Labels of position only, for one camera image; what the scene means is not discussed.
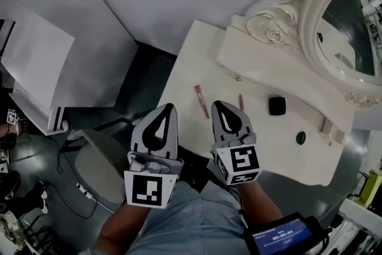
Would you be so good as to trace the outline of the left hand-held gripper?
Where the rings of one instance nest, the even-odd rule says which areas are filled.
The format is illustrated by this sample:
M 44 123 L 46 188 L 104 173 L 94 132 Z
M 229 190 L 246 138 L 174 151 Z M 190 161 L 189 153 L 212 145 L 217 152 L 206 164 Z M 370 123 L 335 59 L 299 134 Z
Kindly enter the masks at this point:
M 161 139 L 157 131 L 163 132 Z M 165 209 L 184 165 L 182 159 L 177 159 L 177 111 L 172 103 L 152 110 L 135 126 L 131 150 L 130 167 L 124 171 L 127 203 Z

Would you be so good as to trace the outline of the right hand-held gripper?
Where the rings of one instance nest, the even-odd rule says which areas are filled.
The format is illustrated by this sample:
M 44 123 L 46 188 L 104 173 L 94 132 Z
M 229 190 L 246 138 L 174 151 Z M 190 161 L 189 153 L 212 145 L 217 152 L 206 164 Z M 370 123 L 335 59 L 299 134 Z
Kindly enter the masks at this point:
M 222 100 L 212 104 L 211 115 L 216 142 L 212 146 L 212 155 L 226 185 L 256 181 L 263 169 L 257 156 L 256 135 L 249 117 L 236 106 Z

